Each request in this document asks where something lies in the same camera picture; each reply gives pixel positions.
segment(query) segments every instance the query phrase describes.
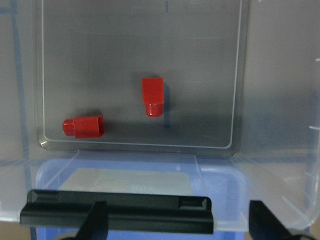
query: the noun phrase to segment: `red cap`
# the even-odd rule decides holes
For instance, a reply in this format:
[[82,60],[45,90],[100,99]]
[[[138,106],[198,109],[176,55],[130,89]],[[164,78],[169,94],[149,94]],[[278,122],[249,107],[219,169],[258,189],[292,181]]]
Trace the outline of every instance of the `red cap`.
[[160,117],[164,113],[165,92],[162,77],[142,79],[142,101],[148,117]]
[[100,138],[104,133],[104,117],[82,116],[64,120],[62,130],[67,136],[76,139]]

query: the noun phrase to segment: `gray surface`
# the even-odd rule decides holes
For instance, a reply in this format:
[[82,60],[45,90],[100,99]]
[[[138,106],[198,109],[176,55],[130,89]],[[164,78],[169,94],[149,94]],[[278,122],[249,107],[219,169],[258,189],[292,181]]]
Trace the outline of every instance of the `gray surface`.
[[[105,135],[90,142],[230,148],[240,3],[44,1],[46,140],[74,142],[64,119],[103,114]],[[145,115],[148,77],[169,87],[170,128],[167,114]]]

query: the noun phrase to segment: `transparent plastic bin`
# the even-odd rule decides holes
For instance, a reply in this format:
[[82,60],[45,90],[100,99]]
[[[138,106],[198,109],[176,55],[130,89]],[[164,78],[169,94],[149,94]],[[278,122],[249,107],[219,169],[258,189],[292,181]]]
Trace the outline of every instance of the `transparent plastic bin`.
[[[177,176],[211,198],[217,231],[248,230],[250,200],[288,228],[320,215],[320,1],[12,0],[0,23],[1,221],[19,221],[32,188],[78,188],[84,169],[131,171],[136,186],[118,192],[172,194],[141,182]],[[137,82],[154,75],[170,90],[169,131],[168,115],[144,114]],[[104,138],[63,135],[64,119],[96,113]]]

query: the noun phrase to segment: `brown floor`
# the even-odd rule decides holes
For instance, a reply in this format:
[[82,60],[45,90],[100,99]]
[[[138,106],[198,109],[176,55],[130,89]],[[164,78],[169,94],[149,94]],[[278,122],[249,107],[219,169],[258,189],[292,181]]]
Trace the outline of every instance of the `brown floor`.
[[[312,225],[311,233],[320,240],[320,218]],[[0,239],[30,240],[30,229],[20,227],[18,223],[0,222]],[[246,234],[245,240],[251,240],[249,234]]]

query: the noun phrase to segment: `red tip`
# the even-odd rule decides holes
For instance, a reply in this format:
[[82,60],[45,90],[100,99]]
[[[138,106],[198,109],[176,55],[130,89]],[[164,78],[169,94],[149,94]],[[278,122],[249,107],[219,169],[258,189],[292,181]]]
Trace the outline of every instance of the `red tip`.
[[99,138],[105,133],[104,118],[98,115],[66,119],[62,130],[65,135],[74,136],[76,139]]
[[164,113],[164,79],[142,79],[142,101],[145,104],[145,113],[148,117],[160,117]]

